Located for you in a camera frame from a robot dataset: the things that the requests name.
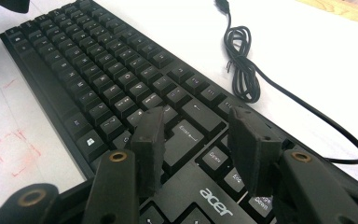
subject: red sketch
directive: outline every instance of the red sketch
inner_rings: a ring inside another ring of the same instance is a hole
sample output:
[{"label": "red sketch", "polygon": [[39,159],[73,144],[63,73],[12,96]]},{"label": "red sketch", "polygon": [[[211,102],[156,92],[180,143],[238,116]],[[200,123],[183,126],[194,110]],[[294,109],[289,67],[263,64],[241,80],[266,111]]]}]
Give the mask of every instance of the red sketch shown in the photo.
[{"label": "red sketch", "polygon": [[40,156],[40,151],[28,142],[22,130],[0,139],[0,163],[13,176],[19,175]]}]

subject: acer keyboard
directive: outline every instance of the acer keyboard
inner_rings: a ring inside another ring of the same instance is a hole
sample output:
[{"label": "acer keyboard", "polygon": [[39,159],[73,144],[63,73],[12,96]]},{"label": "acer keyboard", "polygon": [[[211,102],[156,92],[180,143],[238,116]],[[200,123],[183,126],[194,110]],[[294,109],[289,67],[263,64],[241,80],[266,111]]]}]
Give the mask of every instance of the acer keyboard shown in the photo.
[{"label": "acer keyboard", "polygon": [[[163,106],[162,188],[142,200],[140,223],[275,222],[273,199],[247,195],[227,147],[229,109],[256,112],[158,43],[89,0],[0,37],[87,179]],[[299,144],[261,119],[285,147]]]}]

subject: black plastic part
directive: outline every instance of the black plastic part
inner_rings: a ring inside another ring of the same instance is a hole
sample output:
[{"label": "black plastic part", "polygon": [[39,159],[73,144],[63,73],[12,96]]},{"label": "black plastic part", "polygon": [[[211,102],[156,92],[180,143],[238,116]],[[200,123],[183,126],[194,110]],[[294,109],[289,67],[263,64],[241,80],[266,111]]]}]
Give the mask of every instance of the black plastic part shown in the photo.
[{"label": "black plastic part", "polygon": [[0,223],[55,223],[58,189],[50,184],[34,184],[18,190],[0,208]]},{"label": "black plastic part", "polygon": [[250,196],[272,194],[271,164],[279,159],[282,142],[256,113],[233,106],[229,114],[228,148]]},{"label": "black plastic part", "polygon": [[131,150],[139,165],[140,197],[151,197],[160,188],[165,153],[163,114],[161,106],[147,110],[131,139]]},{"label": "black plastic part", "polygon": [[138,209],[134,153],[120,149],[103,154],[82,223],[137,224]]},{"label": "black plastic part", "polygon": [[[303,150],[286,150],[279,166],[289,201],[296,205],[298,223],[358,223],[358,205],[316,157]],[[277,197],[287,194],[275,195],[274,207],[279,207]],[[283,211],[275,211],[278,220],[287,216],[288,211]]]},{"label": "black plastic part", "polygon": [[27,13],[30,6],[30,0],[0,0],[0,6],[14,12]]}]

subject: keyboard cable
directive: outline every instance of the keyboard cable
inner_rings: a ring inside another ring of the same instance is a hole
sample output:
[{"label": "keyboard cable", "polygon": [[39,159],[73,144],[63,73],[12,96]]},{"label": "keyboard cable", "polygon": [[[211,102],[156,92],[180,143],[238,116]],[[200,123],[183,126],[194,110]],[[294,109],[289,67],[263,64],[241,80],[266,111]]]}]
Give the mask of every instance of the keyboard cable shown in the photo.
[{"label": "keyboard cable", "polygon": [[[228,57],[230,58],[230,61],[227,63],[227,71],[229,72],[229,69],[232,65],[235,67],[234,77],[232,81],[232,90],[234,94],[237,97],[241,98],[247,104],[257,102],[260,98],[260,85],[256,77],[257,73],[262,78],[264,78],[269,85],[308,109],[309,112],[332,126],[358,148],[358,140],[356,137],[354,137],[346,129],[341,127],[339,124],[327,117],[324,113],[322,113],[315,107],[309,105],[308,103],[304,102],[303,100],[292,94],[290,91],[273,82],[252,61],[247,58],[252,43],[250,30],[246,26],[231,27],[231,14],[229,11],[229,3],[227,0],[215,0],[215,3],[220,9],[220,11],[222,11],[224,14],[227,14],[228,16],[228,26],[224,36],[224,43],[226,46]],[[358,159],[325,159],[332,163],[358,164]]]}]

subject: keycap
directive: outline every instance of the keycap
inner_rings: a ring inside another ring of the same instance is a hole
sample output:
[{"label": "keycap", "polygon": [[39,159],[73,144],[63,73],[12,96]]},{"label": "keycap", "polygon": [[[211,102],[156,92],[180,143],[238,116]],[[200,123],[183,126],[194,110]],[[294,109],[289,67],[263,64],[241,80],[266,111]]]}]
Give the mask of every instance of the keycap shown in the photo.
[{"label": "keycap", "polygon": [[86,118],[79,112],[67,119],[64,126],[73,139],[78,139],[92,129]]},{"label": "keycap", "polygon": [[245,209],[258,223],[270,223],[272,215],[272,198],[246,196],[240,206]]},{"label": "keycap", "polygon": [[185,104],[181,111],[196,128],[210,139],[226,127],[226,124],[210,108],[196,99]]},{"label": "keycap", "polygon": [[193,162],[171,177],[153,197],[153,202],[170,222],[195,204],[213,223],[256,223]]},{"label": "keycap", "polygon": [[228,156],[218,147],[207,150],[201,158],[200,166],[213,179],[216,179],[222,171],[227,169]]},{"label": "keycap", "polygon": [[99,126],[99,130],[103,140],[110,142],[121,135],[125,131],[125,127],[116,116],[112,116]]},{"label": "keycap", "polygon": [[203,146],[204,135],[188,121],[182,120],[172,128],[173,137],[165,143],[164,170],[175,173]]},{"label": "keycap", "polygon": [[158,212],[155,205],[151,205],[139,216],[139,223],[163,224],[164,218]]},{"label": "keycap", "polygon": [[234,200],[238,200],[246,192],[245,185],[236,168],[233,168],[224,177],[221,186]]},{"label": "keycap", "polygon": [[97,159],[107,150],[107,145],[94,130],[91,130],[81,136],[76,141],[76,145],[88,162],[92,162]]},{"label": "keycap", "polygon": [[190,214],[181,222],[182,224],[211,224],[208,218],[202,214],[199,208],[194,208]]}]

